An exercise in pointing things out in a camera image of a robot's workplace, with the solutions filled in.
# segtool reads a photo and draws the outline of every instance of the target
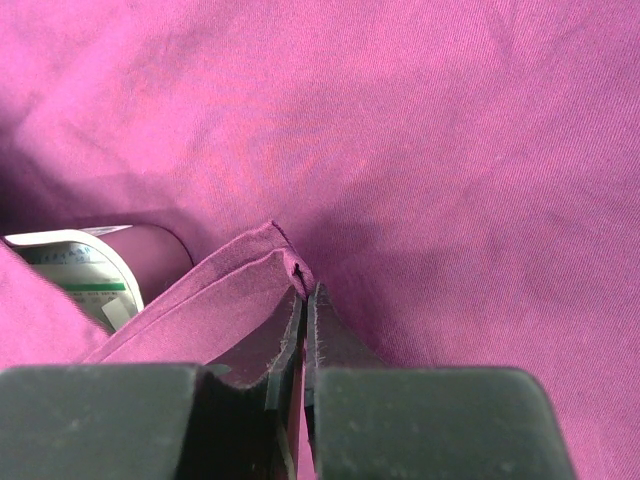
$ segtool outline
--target magenta fabric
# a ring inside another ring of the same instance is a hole
[[[0,368],[79,363],[109,338],[62,291],[0,242]]]
[[[292,284],[306,295],[314,279],[268,223],[202,261],[84,363],[209,363],[260,326]]]
[[[639,478],[639,8],[5,2],[0,233],[156,224],[199,262],[274,218],[383,358],[524,368],[580,478]],[[13,275],[2,323],[40,318]]]

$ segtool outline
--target black plastic part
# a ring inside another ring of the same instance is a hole
[[[518,370],[318,372],[322,480],[573,480],[544,391]]]
[[[315,386],[317,372],[327,367],[384,368],[385,364],[336,313],[327,287],[318,284],[309,297],[304,411],[309,443],[315,452]]]
[[[280,479],[295,470],[305,315],[291,288],[267,321],[207,367],[226,373],[203,385],[179,478]]]
[[[190,366],[3,372],[0,478],[174,478],[196,377]]]

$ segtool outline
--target pink cloth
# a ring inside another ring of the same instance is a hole
[[[638,478],[639,8],[15,0],[1,233],[157,224],[200,261],[275,218],[386,360],[524,368],[580,478]],[[2,325],[101,343],[8,265]]]
[[[3,245],[0,259],[8,267],[0,276],[0,368],[206,364],[261,325],[292,284],[306,295],[305,288],[315,283],[280,229],[269,222],[211,254],[109,337]]]

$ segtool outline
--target cylindrical container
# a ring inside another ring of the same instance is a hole
[[[193,267],[182,243],[152,225],[26,233],[4,240],[111,330]]]

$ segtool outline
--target green stripe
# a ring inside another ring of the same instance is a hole
[[[93,284],[74,284],[60,285],[67,292],[123,292],[127,289],[124,283],[93,283]]]

